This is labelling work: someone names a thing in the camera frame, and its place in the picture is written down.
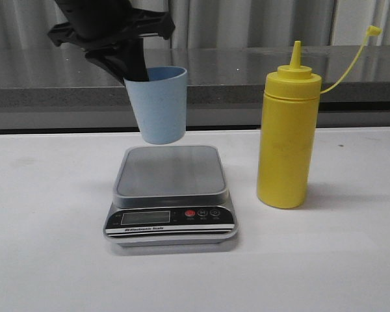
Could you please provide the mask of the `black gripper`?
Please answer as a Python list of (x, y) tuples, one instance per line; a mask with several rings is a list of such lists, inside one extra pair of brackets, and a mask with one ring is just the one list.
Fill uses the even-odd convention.
[(175, 30), (169, 12), (143, 10), (130, 1), (57, 1), (67, 19), (47, 33), (52, 43), (64, 43), (85, 50), (97, 49), (126, 41), (124, 62), (110, 50), (93, 50), (85, 59), (110, 74), (120, 84), (128, 81), (149, 81), (144, 58), (143, 38), (160, 36), (167, 40)]

